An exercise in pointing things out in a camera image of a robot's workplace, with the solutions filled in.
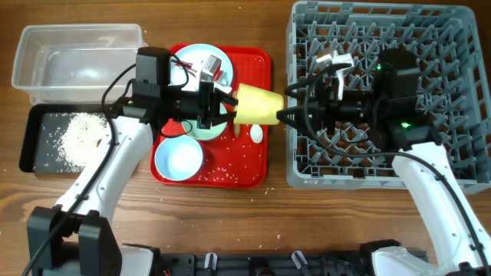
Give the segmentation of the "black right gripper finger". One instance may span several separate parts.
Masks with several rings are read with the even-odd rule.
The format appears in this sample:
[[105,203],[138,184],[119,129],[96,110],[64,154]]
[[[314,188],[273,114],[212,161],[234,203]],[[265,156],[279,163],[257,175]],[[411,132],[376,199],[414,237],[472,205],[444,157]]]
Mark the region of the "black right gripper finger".
[[305,96],[309,96],[309,100],[317,100],[318,96],[315,93],[315,85],[313,79],[304,79],[294,84],[288,85],[284,89],[284,95],[292,97],[296,100],[304,100]]
[[308,132],[305,125],[304,109],[302,107],[290,107],[285,110],[279,110],[276,112],[276,118],[299,133]]

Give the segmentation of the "yellow cup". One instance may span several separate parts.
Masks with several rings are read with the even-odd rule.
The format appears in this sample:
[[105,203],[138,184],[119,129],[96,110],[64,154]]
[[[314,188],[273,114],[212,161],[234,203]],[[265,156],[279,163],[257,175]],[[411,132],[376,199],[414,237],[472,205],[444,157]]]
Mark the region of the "yellow cup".
[[284,109],[284,99],[281,94],[248,84],[240,84],[237,90],[237,100],[234,123],[279,124],[276,114]]

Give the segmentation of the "red sauce packet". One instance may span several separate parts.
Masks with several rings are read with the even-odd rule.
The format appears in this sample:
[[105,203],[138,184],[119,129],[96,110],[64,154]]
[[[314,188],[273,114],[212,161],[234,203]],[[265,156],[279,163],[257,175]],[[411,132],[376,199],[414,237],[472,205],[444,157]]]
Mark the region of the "red sauce packet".
[[189,63],[189,62],[186,62],[186,61],[182,61],[181,63],[177,63],[176,66],[177,67],[184,68],[189,74],[191,74],[193,77],[195,77],[196,79],[199,80],[199,73],[200,73],[200,71],[201,71],[201,69],[202,69],[202,67],[204,65],[204,62],[205,61],[202,61],[200,63],[193,64],[193,63]]

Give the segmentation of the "light blue bowl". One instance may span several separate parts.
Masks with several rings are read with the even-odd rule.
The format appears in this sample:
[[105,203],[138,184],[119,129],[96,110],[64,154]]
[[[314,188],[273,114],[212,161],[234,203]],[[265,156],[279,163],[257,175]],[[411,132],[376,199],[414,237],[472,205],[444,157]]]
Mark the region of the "light blue bowl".
[[161,176],[179,182],[198,173],[203,164],[203,149],[191,136],[166,138],[157,147],[153,161]]

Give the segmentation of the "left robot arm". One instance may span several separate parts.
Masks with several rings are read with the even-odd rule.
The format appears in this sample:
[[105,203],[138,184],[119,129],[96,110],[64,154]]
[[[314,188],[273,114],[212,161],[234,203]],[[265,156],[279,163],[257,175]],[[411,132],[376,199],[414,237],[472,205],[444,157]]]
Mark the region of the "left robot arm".
[[221,104],[238,100],[202,80],[197,91],[170,83],[172,63],[185,67],[165,48],[137,51],[135,78],[113,103],[101,102],[109,133],[73,186],[51,208],[37,207],[28,217],[30,261],[25,275],[154,275],[160,250],[118,245],[111,228],[117,203],[136,165],[168,120],[195,120],[199,128],[225,123]]

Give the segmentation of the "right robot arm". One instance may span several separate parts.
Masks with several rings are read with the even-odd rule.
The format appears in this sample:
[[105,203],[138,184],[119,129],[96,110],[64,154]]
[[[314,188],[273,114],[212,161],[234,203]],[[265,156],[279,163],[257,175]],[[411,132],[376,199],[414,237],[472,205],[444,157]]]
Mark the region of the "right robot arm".
[[319,72],[285,88],[299,100],[297,107],[279,111],[277,118],[318,141],[318,131],[338,122],[366,123],[369,139],[401,178],[430,234],[437,264],[431,265],[395,241],[361,246],[371,275],[488,275],[490,237],[459,187],[433,121],[417,110],[421,75],[417,57],[390,48],[377,58],[371,91],[360,100],[345,100],[344,88],[329,87],[326,77],[344,80],[353,66],[349,54],[331,52],[319,61]]

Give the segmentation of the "grey dishwasher rack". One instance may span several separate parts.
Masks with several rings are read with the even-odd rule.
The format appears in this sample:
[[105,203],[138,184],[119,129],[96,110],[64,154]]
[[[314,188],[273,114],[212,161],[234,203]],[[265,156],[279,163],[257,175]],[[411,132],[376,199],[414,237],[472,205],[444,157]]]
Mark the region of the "grey dishwasher rack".
[[[455,5],[301,1],[286,27],[290,84],[314,74],[317,53],[351,54],[345,90],[369,90],[377,56],[389,48],[412,52],[421,69],[417,109],[440,131],[456,180],[466,194],[490,187],[490,92],[473,11]],[[286,179],[301,189],[400,189],[387,161],[367,138],[365,124],[339,123],[330,153],[298,131],[286,130]]]

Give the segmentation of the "brown carrot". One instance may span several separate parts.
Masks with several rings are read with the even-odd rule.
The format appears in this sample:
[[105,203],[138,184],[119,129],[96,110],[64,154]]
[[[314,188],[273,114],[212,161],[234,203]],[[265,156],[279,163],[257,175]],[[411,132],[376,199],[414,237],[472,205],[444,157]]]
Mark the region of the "brown carrot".
[[[234,92],[232,93],[232,96],[233,96],[234,98],[237,98],[237,97],[238,97],[238,92],[237,92],[237,91],[234,91]],[[238,138],[238,137],[240,136],[240,133],[241,133],[241,128],[242,128],[242,125],[241,125],[241,124],[239,124],[239,123],[234,123],[234,124],[233,124],[233,133],[234,133],[234,136],[235,136],[236,138]]]

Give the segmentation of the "white plastic spoon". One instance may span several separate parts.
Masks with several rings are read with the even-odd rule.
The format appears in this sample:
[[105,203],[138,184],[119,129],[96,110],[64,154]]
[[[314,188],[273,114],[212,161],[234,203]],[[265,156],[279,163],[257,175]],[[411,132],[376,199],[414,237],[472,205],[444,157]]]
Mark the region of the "white plastic spoon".
[[249,135],[254,143],[261,143],[264,138],[264,133],[260,125],[253,124],[250,128]]

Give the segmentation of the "light blue plate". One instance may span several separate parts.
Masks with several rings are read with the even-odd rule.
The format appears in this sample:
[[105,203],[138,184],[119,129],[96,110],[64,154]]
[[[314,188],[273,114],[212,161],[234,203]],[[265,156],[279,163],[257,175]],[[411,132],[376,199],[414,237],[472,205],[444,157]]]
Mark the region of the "light blue plate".
[[[215,55],[222,60],[221,68],[223,69],[223,75],[218,81],[214,81],[215,88],[230,94],[232,92],[233,66],[229,57],[222,50],[210,44],[191,44],[176,52],[176,56],[181,61],[193,64],[206,61],[210,55]],[[198,91],[199,80],[189,73],[188,76],[189,80],[183,89]]]

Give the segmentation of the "red plastic tray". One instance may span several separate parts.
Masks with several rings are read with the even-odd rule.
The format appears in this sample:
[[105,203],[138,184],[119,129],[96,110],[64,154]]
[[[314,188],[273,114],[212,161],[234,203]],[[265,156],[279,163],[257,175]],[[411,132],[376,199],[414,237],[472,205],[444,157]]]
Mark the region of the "red plastic tray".
[[[173,53],[190,44],[175,44]],[[222,50],[233,66],[232,88],[239,84],[268,90],[272,84],[271,58],[260,48],[213,45]],[[157,138],[151,150],[150,174],[162,184],[176,186],[203,186],[228,189],[250,189],[258,186],[266,177],[268,165],[269,128],[263,126],[264,138],[254,143],[249,135],[251,125],[242,125],[238,138],[234,136],[233,124],[228,123],[223,133],[210,141],[200,140],[203,149],[203,164],[196,175],[183,181],[165,179],[157,172],[154,155],[165,139]]]

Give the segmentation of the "white rice pile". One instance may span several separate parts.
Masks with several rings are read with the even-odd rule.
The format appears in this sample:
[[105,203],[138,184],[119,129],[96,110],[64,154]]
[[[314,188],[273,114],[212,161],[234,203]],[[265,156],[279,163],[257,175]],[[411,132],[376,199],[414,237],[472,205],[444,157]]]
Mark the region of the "white rice pile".
[[54,129],[48,132],[54,160],[47,167],[54,173],[80,173],[97,152],[101,140],[110,133],[102,113],[48,113]]

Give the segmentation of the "clear plastic bin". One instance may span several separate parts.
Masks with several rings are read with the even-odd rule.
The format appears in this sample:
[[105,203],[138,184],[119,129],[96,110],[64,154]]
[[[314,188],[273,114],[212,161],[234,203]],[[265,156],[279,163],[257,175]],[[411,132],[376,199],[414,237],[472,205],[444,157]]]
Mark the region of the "clear plastic bin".
[[32,104],[96,103],[146,45],[137,24],[29,25],[11,83]]

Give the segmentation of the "black tray bin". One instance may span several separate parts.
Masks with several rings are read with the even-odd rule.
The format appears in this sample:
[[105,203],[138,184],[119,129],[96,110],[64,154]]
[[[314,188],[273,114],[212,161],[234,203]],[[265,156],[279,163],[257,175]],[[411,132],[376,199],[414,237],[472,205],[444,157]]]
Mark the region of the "black tray bin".
[[25,173],[58,173],[52,172],[47,167],[47,163],[54,160],[53,157],[48,156],[49,153],[54,153],[54,150],[48,148],[49,146],[53,145],[52,142],[48,142],[48,132],[54,129],[54,124],[48,122],[48,113],[103,114],[100,104],[95,103],[38,104],[33,106],[28,115],[25,138],[19,160],[19,168]]

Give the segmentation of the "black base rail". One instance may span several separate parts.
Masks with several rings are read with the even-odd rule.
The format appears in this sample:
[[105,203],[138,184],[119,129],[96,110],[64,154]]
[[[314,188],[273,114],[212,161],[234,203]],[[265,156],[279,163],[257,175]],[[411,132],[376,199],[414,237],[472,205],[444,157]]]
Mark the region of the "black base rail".
[[124,244],[108,275],[424,275],[433,266],[424,251],[407,251],[395,240],[362,244],[357,251],[272,255],[161,253],[158,248]]

